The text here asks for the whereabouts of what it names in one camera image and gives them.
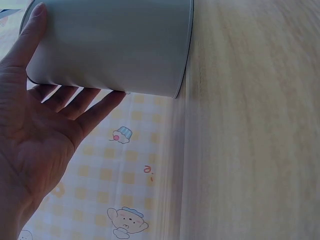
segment wooden surface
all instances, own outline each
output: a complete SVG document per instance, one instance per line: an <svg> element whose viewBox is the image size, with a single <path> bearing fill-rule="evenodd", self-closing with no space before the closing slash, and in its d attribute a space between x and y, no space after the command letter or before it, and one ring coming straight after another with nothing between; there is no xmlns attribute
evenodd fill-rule
<svg viewBox="0 0 320 240"><path fill-rule="evenodd" d="M180 239L320 239L320 2L194 4Z"/></svg>

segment white canister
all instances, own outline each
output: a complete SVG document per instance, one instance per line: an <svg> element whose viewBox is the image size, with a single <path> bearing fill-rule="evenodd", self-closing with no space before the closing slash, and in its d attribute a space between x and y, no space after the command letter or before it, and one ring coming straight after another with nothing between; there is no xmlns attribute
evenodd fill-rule
<svg viewBox="0 0 320 240"><path fill-rule="evenodd" d="M178 95L193 0L35 0L20 31L39 2L48 22L26 69L32 82Z"/></svg>

